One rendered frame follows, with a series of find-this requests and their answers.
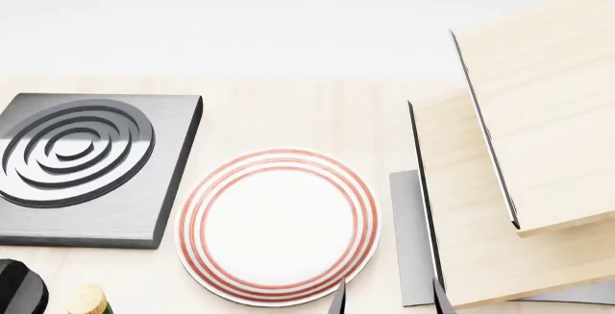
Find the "black bowl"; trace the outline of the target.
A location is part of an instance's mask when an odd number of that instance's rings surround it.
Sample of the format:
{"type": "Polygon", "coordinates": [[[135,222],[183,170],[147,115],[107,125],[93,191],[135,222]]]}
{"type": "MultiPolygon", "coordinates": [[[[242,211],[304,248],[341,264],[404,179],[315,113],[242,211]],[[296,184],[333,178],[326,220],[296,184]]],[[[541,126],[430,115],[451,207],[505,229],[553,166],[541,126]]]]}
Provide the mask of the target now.
{"type": "Polygon", "coordinates": [[[49,292],[23,262],[0,258],[0,314],[43,314],[49,292]]]}

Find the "white plate with red rings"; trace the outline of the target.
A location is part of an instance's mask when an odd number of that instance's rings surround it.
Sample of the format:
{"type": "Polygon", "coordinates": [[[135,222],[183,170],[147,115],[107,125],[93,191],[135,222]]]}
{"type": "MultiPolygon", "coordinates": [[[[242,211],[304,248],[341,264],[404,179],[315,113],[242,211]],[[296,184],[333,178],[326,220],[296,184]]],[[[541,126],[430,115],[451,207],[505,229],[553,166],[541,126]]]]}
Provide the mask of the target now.
{"type": "Polygon", "coordinates": [[[231,302],[288,307],[355,278],[381,226],[370,186],[342,160],[274,148],[209,172],[178,209],[174,238],[201,287],[231,302]]]}

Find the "green wine bottle with cork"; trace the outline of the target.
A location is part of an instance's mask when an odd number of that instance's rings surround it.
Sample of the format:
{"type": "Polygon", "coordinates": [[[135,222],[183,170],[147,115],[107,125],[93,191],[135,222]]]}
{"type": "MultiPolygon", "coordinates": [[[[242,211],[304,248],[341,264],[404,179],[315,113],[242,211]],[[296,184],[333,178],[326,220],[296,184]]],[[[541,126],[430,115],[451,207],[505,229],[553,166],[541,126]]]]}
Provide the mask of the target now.
{"type": "Polygon", "coordinates": [[[98,284],[84,284],[73,290],[66,302],[68,314],[114,314],[98,284]]]}

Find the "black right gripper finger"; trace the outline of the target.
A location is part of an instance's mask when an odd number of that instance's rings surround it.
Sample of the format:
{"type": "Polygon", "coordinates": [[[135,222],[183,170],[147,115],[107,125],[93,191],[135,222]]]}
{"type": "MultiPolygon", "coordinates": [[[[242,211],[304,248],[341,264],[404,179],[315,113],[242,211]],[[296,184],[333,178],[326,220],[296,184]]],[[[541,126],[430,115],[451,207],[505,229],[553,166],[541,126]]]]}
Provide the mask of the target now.
{"type": "Polygon", "coordinates": [[[455,314],[455,309],[449,302],[440,281],[437,278],[434,278],[432,285],[436,314],[455,314]]]}
{"type": "Polygon", "coordinates": [[[339,281],[338,288],[332,300],[328,314],[344,314],[346,305],[346,279],[339,281]]]}

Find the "grey metal stove burner plate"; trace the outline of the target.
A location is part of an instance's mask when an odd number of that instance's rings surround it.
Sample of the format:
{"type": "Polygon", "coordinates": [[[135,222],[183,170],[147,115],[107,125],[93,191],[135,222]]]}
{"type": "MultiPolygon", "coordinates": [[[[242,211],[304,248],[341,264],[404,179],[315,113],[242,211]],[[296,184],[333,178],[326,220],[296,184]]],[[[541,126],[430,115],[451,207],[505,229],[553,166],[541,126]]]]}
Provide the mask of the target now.
{"type": "Polygon", "coordinates": [[[154,250],[198,95],[21,93],[0,111],[0,246],[154,250]]]}

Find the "light wooden cabinet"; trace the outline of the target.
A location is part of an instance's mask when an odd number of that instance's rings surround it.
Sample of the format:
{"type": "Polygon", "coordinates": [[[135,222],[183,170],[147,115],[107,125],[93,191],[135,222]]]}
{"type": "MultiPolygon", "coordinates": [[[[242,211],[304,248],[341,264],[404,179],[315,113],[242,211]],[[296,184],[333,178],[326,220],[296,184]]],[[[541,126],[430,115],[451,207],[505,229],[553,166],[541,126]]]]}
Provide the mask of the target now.
{"type": "Polygon", "coordinates": [[[466,86],[411,105],[455,309],[615,280],[615,2],[452,34],[466,86]]]}

